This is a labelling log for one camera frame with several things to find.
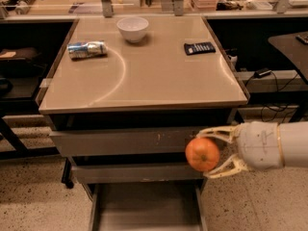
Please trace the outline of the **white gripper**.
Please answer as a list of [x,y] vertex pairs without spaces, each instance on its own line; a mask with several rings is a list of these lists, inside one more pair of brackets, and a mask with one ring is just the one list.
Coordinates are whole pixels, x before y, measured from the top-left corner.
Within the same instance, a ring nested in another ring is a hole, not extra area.
[[210,127],[200,130],[196,137],[214,138],[227,143],[233,143],[236,139],[239,155],[233,154],[219,167],[204,172],[203,175],[209,179],[233,176],[249,171],[250,167],[268,170],[284,166],[277,123],[253,121],[240,126]]

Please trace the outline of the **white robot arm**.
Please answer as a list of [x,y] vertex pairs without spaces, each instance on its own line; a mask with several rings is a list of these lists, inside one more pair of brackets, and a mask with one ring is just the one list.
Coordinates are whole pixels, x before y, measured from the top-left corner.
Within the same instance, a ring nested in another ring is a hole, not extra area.
[[236,152],[222,165],[203,172],[209,179],[242,171],[308,167],[307,121],[281,124],[252,121],[235,126],[206,128],[196,136],[219,139],[236,147]]

